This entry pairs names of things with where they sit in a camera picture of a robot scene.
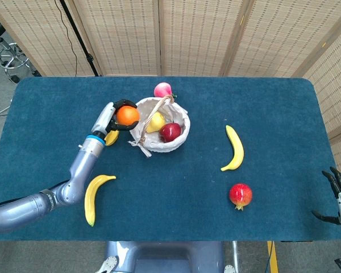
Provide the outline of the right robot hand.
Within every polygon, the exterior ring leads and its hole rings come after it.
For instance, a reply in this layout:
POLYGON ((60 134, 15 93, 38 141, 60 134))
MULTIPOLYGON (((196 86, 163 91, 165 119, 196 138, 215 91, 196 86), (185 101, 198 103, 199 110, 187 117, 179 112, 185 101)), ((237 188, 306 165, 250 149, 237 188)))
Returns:
POLYGON ((336 224, 341 226, 341 172, 338 171, 334 167, 330 167, 330 171, 332 172, 326 172, 322 171, 322 174, 328 179, 332 192, 334 194, 334 197, 338 203, 338 215, 335 216, 324 216, 317 212, 316 210, 312 210, 312 214, 319 219, 320 221, 323 222, 328 222, 331 224, 336 224))

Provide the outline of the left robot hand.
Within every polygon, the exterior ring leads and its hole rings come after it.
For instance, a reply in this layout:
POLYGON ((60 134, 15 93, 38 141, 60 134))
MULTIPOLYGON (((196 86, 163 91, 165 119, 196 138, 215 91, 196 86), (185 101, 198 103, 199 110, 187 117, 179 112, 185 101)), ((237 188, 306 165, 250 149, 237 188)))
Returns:
POLYGON ((117 123, 115 120, 116 114, 123 106, 129 106, 135 110, 137 109, 137 106, 130 100, 122 99, 117 102, 109 102, 101 111, 92 127, 92 134, 104 138, 110 131, 130 131, 134 129, 139 121, 133 121, 129 125, 123 125, 117 123))

